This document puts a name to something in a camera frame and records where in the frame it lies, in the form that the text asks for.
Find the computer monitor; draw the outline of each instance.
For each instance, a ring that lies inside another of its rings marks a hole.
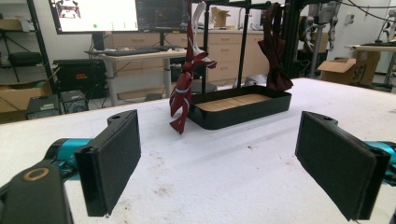
[[[58,35],[138,31],[135,0],[49,0]]]
[[[139,31],[185,33],[189,16],[186,0],[135,0]]]

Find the desk leg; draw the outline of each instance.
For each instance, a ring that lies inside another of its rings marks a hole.
[[[165,84],[165,97],[169,98],[172,91],[171,59],[163,59],[163,82]]]
[[[390,86],[392,85],[392,83],[390,82],[390,78],[392,77],[393,74],[393,65],[395,64],[395,58],[396,58],[396,52],[392,54],[392,58],[390,59],[388,72],[387,75],[385,76],[385,81],[384,81],[385,85],[390,85]]]
[[[110,94],[111,105],[118,105],[117,92],[116,92],[116,84],[114,82],[114,71],[113,71],[113,62],[110,60],[103,60],[106,66],[106,76],[107,76],[107,85],[108,92]]]

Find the wooden tray bottom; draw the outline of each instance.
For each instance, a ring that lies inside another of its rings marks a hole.
[[[199,108],[205,111],[217,112],[225,109],[238,107],[241,105],[250,105],[271,99],[272,99],[271,97],[260,94],[248,94],[248,95],[235,96],[227,99],[221,99],[217,101],[201,103],[201,104],[197,104],[196,106],[198,106]]]

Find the maroon cloth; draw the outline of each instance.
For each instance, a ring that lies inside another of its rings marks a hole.
[[[207,57],[207,52],[199,53],[198,55],[194,55],[193,50],[193,35],[192,35],[192,26],[191,26],[191,0],[187,1],[187,12],[189,14],[189,23],[187,27],[187,52],[186,52],[186,62],[184,62],[181,67],[181,74],[177,79],[177,84],[174,87],[171,97],[169,99],[169,105],[171,107],[171,117],[175,115],[175,113],[182,108],[182,112],[179,118],[170,122],[170,125],[178,131],[180,134],[184,132],[184,124],[187,119],[187,115],[189,113],[189,108],[191,104],[191,84],[193,79],[193,70],[197,65],[206,65],[208,68],[215,68],[217,62],[205,61]]]
[[[267,57],[270,71],[267,76],[267,87],[275,91],[285,91],[293,86],[293,83],[285,75],[280,56],[285,48],[285,40],[279,39],[282,11],[279,3],[273,3],[265,12],[263,25],[264,40],[259,41],[262,53]]]

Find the black tray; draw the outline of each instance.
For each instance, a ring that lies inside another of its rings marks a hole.
[[[234,97],[256,94],[271,99],[232,108],[210,111],[198,107],[198,104]],[[217,130],[238,123],[289,110],[291,94],[285,91],[273,91],[264,86],[247,86],[224,91],[213,91],[205,94],[193,94],[188,118],[204,129]]]

